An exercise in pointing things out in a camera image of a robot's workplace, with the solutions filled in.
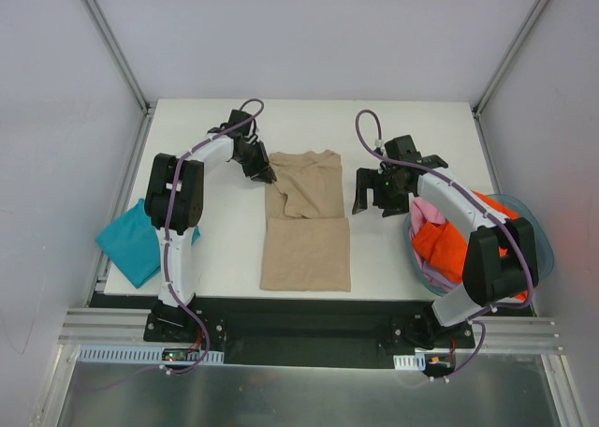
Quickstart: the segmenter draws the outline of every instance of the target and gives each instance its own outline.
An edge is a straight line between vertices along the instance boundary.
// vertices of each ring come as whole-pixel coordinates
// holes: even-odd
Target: folded shirt
[[[95,242],[116,267],[133,284],[141,287],[160,271],[160,245],[152,220],[143,210],[140,199],[100,232]],[[199,238],[196,227],[192,238]]]

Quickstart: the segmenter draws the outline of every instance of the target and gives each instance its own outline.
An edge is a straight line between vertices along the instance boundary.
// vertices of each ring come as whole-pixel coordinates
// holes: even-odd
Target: white table
[[[404,215],[383,219],[381,210],[351,214],[356,169],[378,162],[358,142],[354,118],[361,109],[378,113],[385,140],[410,134],[423,155],[438,154],[469,187],[491,193],[492,186],[475,123],[467,103],[267,100],[258,118],[260,138],[268,153],[339,153],[343,163],[343,199],[351,230],[352,291],[297,292],[260,289],[266,230],[264,184],[243,176],[235,162],[221,165],[206,178],[201,238],[193,247],[198,296],[239,298],[318,298],[345,300],[430,300],[434,296],[417,280],[402,237]],[[153,158],[180,154],[206,131],[228,119],[241,100],[161,99],[139,164],[129,207],[145,198]],[[248,106],[255,110],[257,105]],[[373,144],[376,130],[363,117],[365,138]],[[160,274],[135,289],[110,266],[106,294],[157,295]]]

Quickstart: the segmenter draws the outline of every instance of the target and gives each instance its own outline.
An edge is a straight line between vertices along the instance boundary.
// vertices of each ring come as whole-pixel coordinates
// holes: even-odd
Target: clear plastic bin
[[[534,229],[534,245],[536,246],[536,262],[539,271],[539,280],[546,278],[551,271],[553,271],[553,251],[551,250],[551,245],[549,244],[545,232],[541,229],[541,226],[539,226],[539,223],[536,221],[531,211],[528,209],[528,207],[526,207],[526,205],[524,205],[523,202],[509,195],[489,195],[489,198],[495,199],[503,206],[513,210],[531,222]],[[430,292],[438,296],[444,296],[447,292],[443,288],[436,287],[435,285],[431,284],[418,266],[415,256],[416,252],[414,251],[412,247],[412,241],[410,240],[411,226],[412,220],[411,216],[408,214],[403,222],[403,238],[405,239],[405,245],[409,250],[409,257],[412,266],[414,267],[414,271],[416,272],[418,279],[420,279],[422,284],[428,288]]]

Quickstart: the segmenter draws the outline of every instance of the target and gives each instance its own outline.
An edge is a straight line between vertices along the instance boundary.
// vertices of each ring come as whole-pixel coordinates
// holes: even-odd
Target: gray wall
[[[483,114],[501,185],[546,230],[556,268],[537,291],[599,422],[599,5],[554,0]]]
[[[0,425],[28,425],[90,286],[140,111],[80,0],[0,0]]]
[[[534,0],[98,0],[159,97],[475,103]]]

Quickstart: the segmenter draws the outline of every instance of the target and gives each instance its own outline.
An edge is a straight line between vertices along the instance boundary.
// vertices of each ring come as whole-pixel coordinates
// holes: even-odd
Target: purple cable
[[[206,339],[206,347],[204,348],[204,352],[200,355],[200,357],[196,361],[194,361],[192,364],[187,366],[186,368],[170,369],[170,371],[173,374],[186,374],[189,371],[192,371],[206,358],[206,356],[208,355],[208,352],[210,352],[210,336],[208,334],[208,330],[206,329],[206,326],[204,325],[202,320],[199,317],[197,317],[197,315],[193,311],[191,311],[189,308],[187,308],[187,306],[183,303],[183,301],[181,301],[181,299],[179,299],[179,296],[177,296],[177,293],[172,288],[170,275],[168,273],[168,250],[170,248],[170,244],[169,244],[170,232],[168,231],[168,228],[170,227],[170,219],[172,218],[172,209],[173,209],[173,205],[175,203],[175,196],[177,194],[176,183],[179,182],[179,175],[181,174],[181,166],[183,165],[183,162],[191,154],[193,154],[197,150],[203,148],[208,143],[210,143],[220,137],[223,137],[224,135],[226,135],[236,129],[239,129],[240,127],[247,125],[248,123],[252,123],[260,115],[260,113],[262,113],[262,111],[264,110],[264,102],[257,98],[251,98],[251,99],[248,99],[247,101],[245,101],[243,104],[241,104],[240,110],[243,110],[245,108],[245,106],[247,106],[248,104],[250,104],[252,102],[257,102],[258,104],[260,104],[260,109],[258,109],[258,111],[256,113],[254,113],[252,116],[250,116],[246,120],[243,120],[242,122],[237,123],[236,125],[228,127],[227,129],[223,130],[222,132],[215,134],[213,137],[207,138],[204,141],[201,141],[196,146],[191,148],[191,151],[188,151],[185,154],[183,154],[181,157],[179,157],[179,160],[177,161],[177,166],[175,167],[175,174],[174,174],[174,177],[172,180],[173,186],[172,186],[172,189],[170,190],[170,198],[168,200],[167,219],[165,220],[165,238],[167,239],[167,242],[165,243],[165,253],[164,253],[164,261],[163,261],[163,266],[164,266],[164,271],[165,271],[165,280],[167,281],[168,292],[170,293],[172,298],[175,300],[175,302],[184,310],[184,312],[187,315],[189,315],[191,318],[193,318],[195,320],[195,322],[198,324],[198,326],[202,329],[204,338]]]
[[[418,165],[418,163],[404,162],[401,160],[394,160],[391,158],[383,157],[382,155],[377,154],[375,151],[373,151],[370,148],[370,146],[366,143],[364,138],[362,137],[362,134],[359,129],[359,119],[364,113],[368,113],[373,116],[373,118],[376,122],[376,127],[379,132],[381,132],[382,129],[381,129],[381,122],[379,121],[378,116],[372,110],[365,109],[365,110],[361,110],[358,112],[358,115],[356,115],[356,133],[358,134],[359,142],[362,143],[362,146],[364,146],[364,149],[366,149],[366,151],[368,151],[369,153],[374,155],[376,158],[378,158],[379,160],[382,160],[384,162],[388,162],[393,165],[398,165],[400,167],[419,169],[421,171],[429,172],[433,176],[438,177],[442,181],[449,184],[449,186],[453,186],[456,190],[458,190],[458,192],[462,196],[464,196],[466,198],[466,200],[468,200],[468,202],[470,202],[472,205],[474,205],[475,208],[479,212],[481,212],[482,214],[486,214],[486,217],[488,219],[490,219],[492,221],[492,223],[499,228],[499,230],[503,233],[503,235],[505,235],[505,238],[507,238],[510,245],[514,249],[514,252],[516,253],[516,257],[518,258],[520,266],[522,267],[522,270],[524,271],[524,275],[526,276],[527,294],[526,294],[526,300],[523,302],[515,302],[515,303],[497,302],[494,304],[494,306],[509,307],[509,308],[525,308],[525,307],[529,306],[531,303],[531,300],[533,298],[533,292],[534,292],[533,277],[531,276],[531,271],[528,267],[528,264],[526,263],[526,258],[524,258],[524,255],[522,254],[522,251],[520,250],[518,244],[516,243],[516,240],[514,239],[512,234],[509,232],[509,230],[507,230],[507,228],[504,226],[504,224],[497,217],[492,215],[491,213],[487,213],[487,209],[481,203],[479,203],[478,200],[476,200],[476,198],[474,198],[464,187],[453,182],[451,179],[449,179],[447,176],[445,176],[441,172],[439,172],[435,169],[424,167],[422,165]],[[470,317],[470,319],[484,315],[489,310],[490,310],[490,307],[485,307],[482,310],[480,310],[478,313],[476,313],[475,315]]]

